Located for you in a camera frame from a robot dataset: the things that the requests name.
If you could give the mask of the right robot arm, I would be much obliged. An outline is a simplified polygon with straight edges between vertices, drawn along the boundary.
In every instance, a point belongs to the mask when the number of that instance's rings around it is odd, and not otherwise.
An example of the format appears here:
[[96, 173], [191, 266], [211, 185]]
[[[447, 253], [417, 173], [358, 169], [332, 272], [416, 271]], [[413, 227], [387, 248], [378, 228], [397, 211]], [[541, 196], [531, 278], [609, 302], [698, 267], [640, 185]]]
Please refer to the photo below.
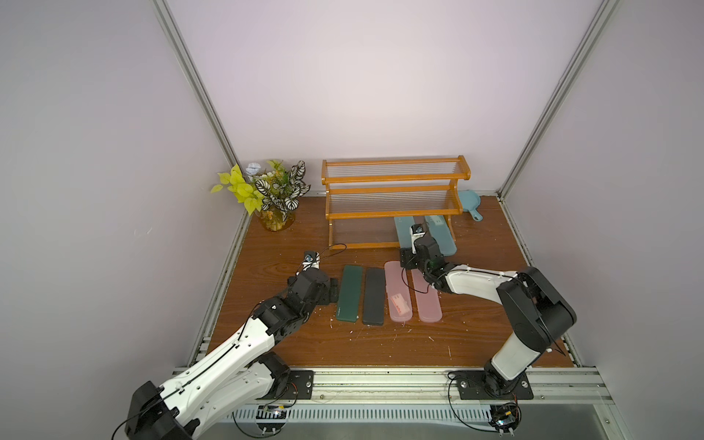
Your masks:
[[500, 304], [513, 333], [484, 367], [487, 394], [503, 397], [548, 348], [577, 323], [577, 314], [536, 267], [491, 271], [449, 261], [428, 233], [400, 250], [401, 266], [418, 270], [442, 293], [468, 295]]

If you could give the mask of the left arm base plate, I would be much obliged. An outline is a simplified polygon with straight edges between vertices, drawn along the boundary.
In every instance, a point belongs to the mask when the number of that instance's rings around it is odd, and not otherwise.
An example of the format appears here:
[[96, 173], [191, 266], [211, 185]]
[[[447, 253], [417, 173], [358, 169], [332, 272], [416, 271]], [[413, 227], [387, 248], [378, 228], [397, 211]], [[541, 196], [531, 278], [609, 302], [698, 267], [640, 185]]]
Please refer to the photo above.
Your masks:
[[276, 379], [271, 390], [262, 397], [264, 401], [308, 401], [312, 399], [315, 385], [313, 370], [291, 370]]

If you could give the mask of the black pencil case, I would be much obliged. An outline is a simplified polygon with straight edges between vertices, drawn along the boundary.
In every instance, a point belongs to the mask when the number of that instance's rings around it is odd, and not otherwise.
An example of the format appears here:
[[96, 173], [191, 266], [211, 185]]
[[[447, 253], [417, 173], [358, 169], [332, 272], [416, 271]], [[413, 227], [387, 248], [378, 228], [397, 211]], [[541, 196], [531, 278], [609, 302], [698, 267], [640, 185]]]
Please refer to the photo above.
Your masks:
[[365, 325], [382, 326], [384, 324], [385, 287], [385, 271], [379, 268], [368, 268], [362, 316], [362, 322]]

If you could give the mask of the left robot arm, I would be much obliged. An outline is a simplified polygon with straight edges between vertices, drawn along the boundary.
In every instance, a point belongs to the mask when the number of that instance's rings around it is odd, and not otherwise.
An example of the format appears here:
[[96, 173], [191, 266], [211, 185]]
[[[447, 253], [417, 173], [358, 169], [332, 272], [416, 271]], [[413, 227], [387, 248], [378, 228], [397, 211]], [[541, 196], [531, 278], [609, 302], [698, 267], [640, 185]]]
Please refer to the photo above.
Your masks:
[[257, 304], [243, 326], [184, 372], [132, 395], [121, 429], [129, 439], [197, 439], [228, 414], [258, 399], [283, 396], [290, 368], [273, 351], [319, 305], [339, 297], [339, 282], [315, 267]]

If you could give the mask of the dark green pencil case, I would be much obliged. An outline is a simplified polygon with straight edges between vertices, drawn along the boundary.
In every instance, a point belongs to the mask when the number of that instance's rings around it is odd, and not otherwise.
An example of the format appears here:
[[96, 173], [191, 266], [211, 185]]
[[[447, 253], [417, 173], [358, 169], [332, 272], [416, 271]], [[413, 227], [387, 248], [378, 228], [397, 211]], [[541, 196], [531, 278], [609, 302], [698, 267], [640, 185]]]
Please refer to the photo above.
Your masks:
[[355, 323], [359, 318], [359, 303], [362, 291], [363, 267], [346, 265], [337, 301], [338, 321]]

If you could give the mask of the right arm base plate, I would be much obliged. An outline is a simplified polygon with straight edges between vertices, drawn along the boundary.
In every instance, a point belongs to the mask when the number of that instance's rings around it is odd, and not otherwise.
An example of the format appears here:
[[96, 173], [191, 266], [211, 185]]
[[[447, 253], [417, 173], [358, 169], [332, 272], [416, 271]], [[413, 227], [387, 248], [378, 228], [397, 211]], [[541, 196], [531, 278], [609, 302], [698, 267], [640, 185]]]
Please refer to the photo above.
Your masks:
[[533, 400], [535, 394], [526, 372], [511, 381], [485, 370], [456, 370], [448, 374], [462, 400], [512, 401]]

